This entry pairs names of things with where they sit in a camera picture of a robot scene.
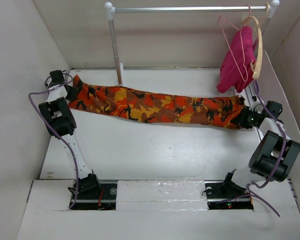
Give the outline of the orange camouflage trousers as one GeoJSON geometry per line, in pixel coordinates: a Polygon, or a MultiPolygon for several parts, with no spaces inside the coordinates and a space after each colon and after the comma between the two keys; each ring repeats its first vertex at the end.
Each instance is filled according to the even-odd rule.
{"type": "Polygon", "coordinates": [[[190,97],[132,89],[124,86],[100,86],[73,78],[75,90],[68,103],[71,109],[93,114],[152,123],[198,124],[241,129],[235,119],[247,108],[245,99],[231,97],[190,97]]]}

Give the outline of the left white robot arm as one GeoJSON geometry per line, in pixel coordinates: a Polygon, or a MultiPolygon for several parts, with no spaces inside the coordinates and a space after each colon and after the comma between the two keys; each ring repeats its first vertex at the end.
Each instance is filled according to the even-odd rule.
{"type": "Polygon", "coordinates": [[[77,123],[68,106],[67,100],[73,88],[67,83],[67,72],[54,70],[45,81],[48,98],[38,105],[38,110],[45,120],[49,134],[63,145],[76,177],[75,186],[69,190],[80,198],[97,198],[102,193],[102,186],[93,169],[86,163],[75,130],[77,123]]]}

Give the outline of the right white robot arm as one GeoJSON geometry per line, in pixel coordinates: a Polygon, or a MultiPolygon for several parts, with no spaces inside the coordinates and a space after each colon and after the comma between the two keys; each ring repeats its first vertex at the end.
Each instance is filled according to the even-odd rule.
{"type": "Polygon", "coordinates": [[[282,182],[289,175],[297,156],[300,143],[292,140],[279,120],[282,104],[268,101],[244,107],[243,113],[235,118],[241,127],[256,127],[262,139],[252,154],[248,166],[229,172],[221,184],[221,191],[227,197],[243,193],[249,186],[264,188],[270,182],[282,182]]]}

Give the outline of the beige plastic hanger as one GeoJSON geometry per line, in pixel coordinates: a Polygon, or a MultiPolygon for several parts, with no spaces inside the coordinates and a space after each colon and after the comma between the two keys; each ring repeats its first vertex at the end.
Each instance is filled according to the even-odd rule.
{"type": "Polygon", "coordinates": [[[254,23],[255,40],[253,42],[252,49],[256,54],[256,60],[254,63],[250,63],[253,80],[257,80],[261,73],[263,58],[263,34],[268,26],[268,14],[270,13],[270,10],[271,5],[267,2],[265,4],[265,15],[261,20],[258,20],[255,16],[249,15],[242,22],[244,26],[247,26],[250,21],[254,23]]]}

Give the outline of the magenta hanging garment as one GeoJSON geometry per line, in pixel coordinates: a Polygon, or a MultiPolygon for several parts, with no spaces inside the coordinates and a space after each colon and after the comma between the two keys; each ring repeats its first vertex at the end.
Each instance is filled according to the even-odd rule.
{"type": "Polygon", "coordinates": [[[234,87],[241,93],[253,80],[251,64],[256,57],[253,49],[253,30],[249,26],[242,27],[234,35],[229,49],[220,67],[220,82],[216,86],[220,93],[234,87]]]}

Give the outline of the white and silver clothes rack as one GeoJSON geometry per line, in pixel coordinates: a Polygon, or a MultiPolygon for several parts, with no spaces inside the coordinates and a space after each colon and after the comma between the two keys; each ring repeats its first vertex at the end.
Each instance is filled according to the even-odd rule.
{"type": "Polygon", "coordinates": [[[139,90],[218,96],[235,32],[266,23],[277,0],[109,1],[104,5],[117,82],[139,90]]]}

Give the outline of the aluminium side rail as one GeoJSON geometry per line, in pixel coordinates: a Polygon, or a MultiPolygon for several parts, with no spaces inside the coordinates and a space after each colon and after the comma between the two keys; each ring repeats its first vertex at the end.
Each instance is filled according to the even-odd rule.
{"type": "MultiPolygon", "coordinates": [[[[246,96],[245,103],[248,107],[250,107],[251,104],[252,104],[252,96],[256,96],[253,83],[248,85],[248,87],[244,90],[244,93],[245,93],[245,96],[246,96]]],[[[255,126],[253,127],[253,129],[254,129],[254,132],[256,133],[258,142],[260,143],[262,138],[264,137],[263,132],[260,131],[260,129],[255,127],[255,126]]]]}

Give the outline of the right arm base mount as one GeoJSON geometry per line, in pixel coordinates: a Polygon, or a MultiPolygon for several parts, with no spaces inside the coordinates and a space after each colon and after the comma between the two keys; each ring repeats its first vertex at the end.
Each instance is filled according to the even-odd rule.
{"type": "Polygon", "coordinates": [[[254,209],[252,199],[244,188],[222,180],[206,180],[201,195],[206,197],[208,210],[254,209]]]}

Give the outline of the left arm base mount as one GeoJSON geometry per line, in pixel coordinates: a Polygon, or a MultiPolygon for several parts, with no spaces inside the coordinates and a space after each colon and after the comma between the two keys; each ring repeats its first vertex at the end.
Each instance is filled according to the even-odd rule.
{"type": "Polygon", "coordinates": [[[101,181],[101,189],[97,193],[79,194],[72,210],[110,211],[116,209],[117,181],[101,181]]]}

